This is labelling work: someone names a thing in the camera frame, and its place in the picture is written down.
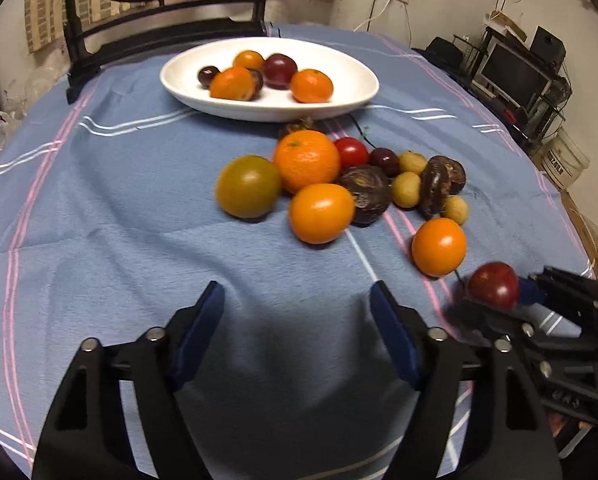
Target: blue tablecloth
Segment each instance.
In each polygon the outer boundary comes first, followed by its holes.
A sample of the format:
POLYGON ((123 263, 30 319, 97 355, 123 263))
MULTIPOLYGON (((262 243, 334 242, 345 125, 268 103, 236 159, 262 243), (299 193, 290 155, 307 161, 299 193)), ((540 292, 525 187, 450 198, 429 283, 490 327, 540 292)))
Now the blue tablecloth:
MULTIPOLYGON (((558 193, 499 121, 422 56, 365 33, 269 33, 331 46, 374 70, 380 92, 354 113, 374 144, 463 163, 472 214, 461 273, 490 260, 522 275, 545 264, 585 271, 558 193)), ((214 198, 218 174, 238 156, 270 156, 279 125, 184 107, 159 83, 169 57, 106 68, 71 106, 58 84, 0 156, 0 441, 29 473, 80 341, 133 340, 218 280, 224 317, 177 397, 214 478, 378 478, 416 396, 378 336, 369 287, 384 280, 401 304, 452 331, 443 313, 456 278, 413 268, 407 247, 423 220, 394 206, 322 249, 294 238, 287 199, 260 223, 226 216, 214 198)), ((333 139, 358 136, 348 116, 321 126, 333 139)), ((537 317, 574 333, 541 309, 537 317)), ((124 402, 137 462, 151 472, 127 388, 124 402)), ((463 388, 441 472, 457 463, 469 409, 463 388)))

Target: computer monitor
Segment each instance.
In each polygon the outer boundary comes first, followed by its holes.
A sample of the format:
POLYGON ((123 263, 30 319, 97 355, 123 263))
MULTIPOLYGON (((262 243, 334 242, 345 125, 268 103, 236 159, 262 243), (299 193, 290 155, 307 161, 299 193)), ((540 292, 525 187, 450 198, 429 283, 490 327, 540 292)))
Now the computer monitor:
POLYGON ((478 76, 482 82, 490 84, 496 93, 527 112, 535 104, 537 96, 550 88, 547 76, 498 42, 494 42, 494 48, 478 76))

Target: speaker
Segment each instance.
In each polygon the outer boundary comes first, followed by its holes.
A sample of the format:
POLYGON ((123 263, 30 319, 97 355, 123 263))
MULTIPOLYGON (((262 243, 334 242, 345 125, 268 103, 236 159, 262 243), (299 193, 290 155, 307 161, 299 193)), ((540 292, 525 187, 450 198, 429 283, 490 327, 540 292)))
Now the speaker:
POLYGON ((541 27, 537 27, 530 51, 553 67, 555 72, 559 72, 566 57, 562 40, 541 27))

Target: red cherry tomato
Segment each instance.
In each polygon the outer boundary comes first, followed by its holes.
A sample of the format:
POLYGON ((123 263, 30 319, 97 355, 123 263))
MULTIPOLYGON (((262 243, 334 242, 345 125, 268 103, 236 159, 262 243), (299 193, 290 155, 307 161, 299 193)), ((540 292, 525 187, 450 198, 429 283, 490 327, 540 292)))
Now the red cherry tomato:
POLYGON ((339 152, 342 170, 368 163, 370 154, 360 140, 352 137, 342 137, 335 140, 335 148, 339 152))

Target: tangerine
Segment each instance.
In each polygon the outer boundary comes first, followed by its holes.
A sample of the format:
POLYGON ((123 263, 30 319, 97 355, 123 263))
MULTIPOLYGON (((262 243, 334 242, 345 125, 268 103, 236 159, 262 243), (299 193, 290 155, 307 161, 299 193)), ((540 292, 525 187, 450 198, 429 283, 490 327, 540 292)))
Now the tangerine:
POLYGON ((466 235, 456 222, 433 218, 415 233, 410 247, 417 268, 433 278, 457 269, 466 256, 466 235))
POLYGON ((233 60, 233 66, 242 66, 252 68, 252 70, 261 70, 263 67, 263 56, 254 50, 244 50, 237 54, 233 60))
POLYGON ((247 68, 233 66, 218 73, 210 83, 210 97, 250 101, 255 94, 256 82, 247 68))
POLYGON ((290 91, 300 103, 324 103, 332 97, 332 80, 319 70, 307 68, 290 80, 290 91))
POLYGON ((315 130, 298 130, 285 136, 279 141, 272 161, 290 193, 310 184, 333 182, 341 165, 335 145, 315 130))
POLYGON ((293 232, 307 244, 338 238, 355 215, 355 199, 338 184, 311 184, 290 201, 288 219, 293 232))

